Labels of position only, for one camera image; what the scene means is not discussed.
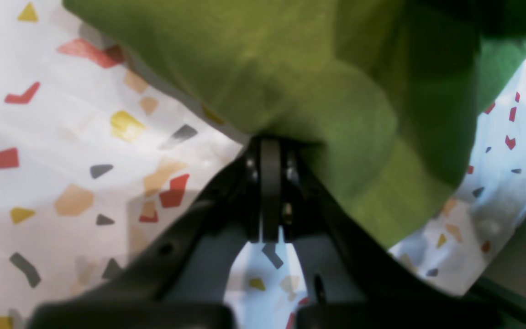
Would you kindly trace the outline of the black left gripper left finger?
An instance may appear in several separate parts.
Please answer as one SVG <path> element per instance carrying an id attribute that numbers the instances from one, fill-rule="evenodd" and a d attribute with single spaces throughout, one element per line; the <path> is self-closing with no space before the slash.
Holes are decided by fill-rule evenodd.
<path id="1" fill-rule="evenodd" d="M 223 303 L 247 242 L 278 242 L 280 140 L 256 137 L 188 210 L 115 278 L 36 310 L 30 329 L 234 329 Z"/>

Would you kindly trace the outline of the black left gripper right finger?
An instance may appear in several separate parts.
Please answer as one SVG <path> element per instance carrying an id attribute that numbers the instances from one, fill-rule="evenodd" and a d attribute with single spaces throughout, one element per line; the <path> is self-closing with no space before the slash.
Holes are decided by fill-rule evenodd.
<path id="1" fill-rule="evenodd" d="M 423 283 L 359 227 L 311 173 L 298 144 L 282 142 L 284 238 L 309 302 L 297 329 L 503 329 L 498 310 Z"/>

